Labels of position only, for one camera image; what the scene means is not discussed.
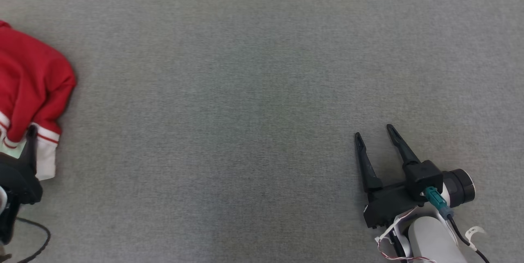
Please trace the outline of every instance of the teal connector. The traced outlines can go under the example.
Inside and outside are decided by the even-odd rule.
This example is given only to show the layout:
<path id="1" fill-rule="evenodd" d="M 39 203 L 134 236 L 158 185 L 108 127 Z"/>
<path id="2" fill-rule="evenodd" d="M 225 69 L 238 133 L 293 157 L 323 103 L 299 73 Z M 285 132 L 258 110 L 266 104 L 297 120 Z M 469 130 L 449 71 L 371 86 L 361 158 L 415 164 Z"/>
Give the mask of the teal connector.
<path id="1" fill-rule="evenodd" d="M 429 201 L 431 205 L 435 206 L 435 208 L 440 213 L 440 216 L 442 216 L 444 220 L 448 219 L 448 215 L 451 215 L 451 217 L 453 217 L 453 210 L 447 205 L 446 200 L 444 200 L 444 198 L 438 193 L 438 190 L 436 190 L 436 188 L 426 188 L 425 196 L 427 198 L 427 201 Z"/>

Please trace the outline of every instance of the red fabric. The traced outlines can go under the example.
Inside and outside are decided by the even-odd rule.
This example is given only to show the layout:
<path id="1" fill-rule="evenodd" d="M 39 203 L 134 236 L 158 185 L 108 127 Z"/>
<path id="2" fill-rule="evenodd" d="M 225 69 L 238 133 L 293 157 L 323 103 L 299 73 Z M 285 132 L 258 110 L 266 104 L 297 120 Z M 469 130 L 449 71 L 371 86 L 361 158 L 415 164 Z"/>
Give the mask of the red fabric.
<path id="1" fill-rule="evenodd" d="M 31 122 L 60 134 L 55 120 L 75 85 L 62 54 L 0 21 L 0 112 L 11 120 L 8 140 L 20 142 Z"/>

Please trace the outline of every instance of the gray tablecloth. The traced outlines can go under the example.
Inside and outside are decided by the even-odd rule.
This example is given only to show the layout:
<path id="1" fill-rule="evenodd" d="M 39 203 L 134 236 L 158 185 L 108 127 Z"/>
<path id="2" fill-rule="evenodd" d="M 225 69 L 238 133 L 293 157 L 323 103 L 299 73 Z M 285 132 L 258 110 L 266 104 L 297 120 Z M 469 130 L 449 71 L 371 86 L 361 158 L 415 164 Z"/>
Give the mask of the gray tablecloth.
<path id="1" fill-rule="evenodd" d="M 387 123 L 470 173 L 461 230 L 522 261 L 524 0 L 0 0 L 0 18 L 79 82 L 57 176 L 20 214 L 53 232 L 37 262 L 382 262 L 353 134 L 399 181 Z M 7 250 L 42 241 L 17 225 Z"/>

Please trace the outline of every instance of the red stripe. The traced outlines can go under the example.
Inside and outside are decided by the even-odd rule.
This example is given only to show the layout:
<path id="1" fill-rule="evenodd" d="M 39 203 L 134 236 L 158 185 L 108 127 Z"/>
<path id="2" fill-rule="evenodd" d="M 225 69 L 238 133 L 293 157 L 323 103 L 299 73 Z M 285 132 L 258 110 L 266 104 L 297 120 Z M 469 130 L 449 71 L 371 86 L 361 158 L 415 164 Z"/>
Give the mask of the red stripe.
<path id="1" fill-rule="evenodd" d="M 51 139 L 51 138 L 48 138 L 48 137 L 45 137 L 44 135 L 38 134 L 38 137 L 41 138 L 41 139 L 49 140 L 50 142 L 54 142 L 55 144 L 58 144 L 58 141 L 56 141 L 54 139 Z"/>
<path id="2" fill-rule="evenodd" d="M 10 146 L 9 144 L 7 144 L 7 142 L 5 142 L 5 140 L 6 140 L 6 139 L 4 138 L 4 144 L 5 144 L 6 147 L 8 147 L 8 148 L 10 148 L 10 149 L 15 149 L 15 148 L 16 148 L 16 147 L 12 147 L 12 146 Z"/>

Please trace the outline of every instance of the black cable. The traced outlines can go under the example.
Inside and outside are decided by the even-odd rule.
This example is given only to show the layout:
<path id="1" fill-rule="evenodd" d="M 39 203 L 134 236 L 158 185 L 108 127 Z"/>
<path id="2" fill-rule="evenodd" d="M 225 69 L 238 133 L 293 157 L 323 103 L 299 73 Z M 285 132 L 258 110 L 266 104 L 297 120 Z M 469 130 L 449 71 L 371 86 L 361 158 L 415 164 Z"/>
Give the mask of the black cable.
<path id="1" fill-rule="evenodd" d="M 18 221 L 20 221 L 20 222 L 24 222 L 24 223 L 31 224 L 33 226 L 39 227 L 43 231 L 45 231 L 45 233 L 47 234 L 47 239 L 45 239 L 45 242 L 43 243 L 43 245 L 34 254 L 32 254 L 31 256 L 29 256 L 27 258 L 25 258 L 22 261 L 18 261 L 18 263 L 28 263 L 29 261 L 32 261 L 34 258 L 36 258 L 36 256 L 40 255 L 41 252 L 45 249 L 45 247 L 47 247 L 47 244 L 49 244 L 49 241 L 51 239 L 51 231 L 49 231 L 49 229 L 47 229 L 47 227 L 43 226 L 40 223 L 31 221 L 31 220 L 27 220 L 25 218 L 20 218 L 20 217 L 17 217 L 16 219 Z"/>
<path id="2" fill-rule="evenodd" d="M 457 224 L 455 224 L 455 220 L 453 220 L 453 217 L 451 217 L 451 214 L 449 214 L 447 216 L 447 218 L 449 219 L 449 222 L 451 223 L 451 226 L 453 227 L 453 230 L 455 230 L 455 233 L 457 234 L 458 238 L 460 238 L 460 240 L 466 244 L 466 246 L 470 246 L 470 242 L 468 240 L 466 240 L 462 234 L 460 234 L 460 231 L 459 231 L 459 228 L 457 227 Z M 479 250 L 476 250 L 475 253 L 479 254 L 479 256 L 481 256 L 481 258 L 484 260 L 485 263 L 490 263 L 490 261 L 488 261 L 488 259 L 486 258 L 486 256 Z"/>

